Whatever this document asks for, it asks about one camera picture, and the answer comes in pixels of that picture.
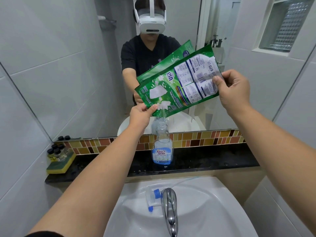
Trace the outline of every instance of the person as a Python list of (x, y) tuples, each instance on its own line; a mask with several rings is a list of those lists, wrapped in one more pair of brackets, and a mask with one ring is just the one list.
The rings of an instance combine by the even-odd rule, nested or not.
[[(235, 70), (225, 71), (222, 75), (225, 81), (217, 76), (213, 81), (218, 86), (223, 107), (239, 127), (271, 182), (316, 234), (316, 150), (251, 107), (250, 85), (243, 75)], [(127, 129), (79, 174), (31, 229), (29, 237), (103, 236), (138, 140), (156, 108), (153, 105), (146, 110), (144, 103), (132, 108)]]
[[(155, 0), (155, 8), (165, 11), (164, 0)], [(135, 8), (149, 8), (149, 0), (136, 0)], [(121, 50), (122, 75), (129, 90), (133, 93), (133, 102), (143, 103), (135, 88), (139, 86), (137, 76), (150, 70), (181, 45), (173, 37), (163, 34), (140, 33), (126, 42)]]

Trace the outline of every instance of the chrome faucet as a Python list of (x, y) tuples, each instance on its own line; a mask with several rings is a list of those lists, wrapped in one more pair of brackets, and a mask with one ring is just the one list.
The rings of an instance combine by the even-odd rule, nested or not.
[(177, 196), (173, 189), (165, 188), (161, 193), (162, 212), (171, 237), (178, 235)]

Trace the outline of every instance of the mosaic tile backsplash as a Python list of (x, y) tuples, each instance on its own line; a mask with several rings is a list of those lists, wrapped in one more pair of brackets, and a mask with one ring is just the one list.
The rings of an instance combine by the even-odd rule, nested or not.
[[(87, 155), (100, 153), (111, 142), (113, 138), (95, 138), (75, 141), (55, 142), (56, 144), (63, 143), (77, 155)], [(225, 131), (200, 131), (200, 132), (184, 132), (170, 134), (173, 140), (173, 147), (192, 147), (192, 146), (208, 146), (208, 145), (224, 145), (237, 144), (245, 142), (239, 130), (225, 130)], [(137, 144), (137, 151), (152, 150), (156, 135), (142, 135)]]

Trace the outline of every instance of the white vr headset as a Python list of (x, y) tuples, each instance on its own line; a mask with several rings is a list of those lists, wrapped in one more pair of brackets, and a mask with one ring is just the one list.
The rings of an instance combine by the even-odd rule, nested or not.
[(149, 9), (140, 9), (139, 11), (136, 10), (135, 3), (134, 12), (140, 32), (144, 34), (163, 33), (166, 26), (166, 11), (155, 9), (154, 0), (149, 0)]

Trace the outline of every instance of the neck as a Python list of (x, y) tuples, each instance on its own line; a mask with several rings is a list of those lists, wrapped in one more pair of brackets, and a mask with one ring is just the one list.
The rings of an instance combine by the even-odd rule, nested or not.
[(153, 50), (156, 46), (156, 42), (157, 42), (157, 39), (158, 39), (158, 36), (157, 38), (153, 39), (153, 40), (148, 40), (147, 38), (145, 38), (143, 36), (143, 34), (140, 34), (140, 38), (141, 40), (143, 41), (143, 43), (145, 44), (145, 46), (149, 49), (149, 50)]

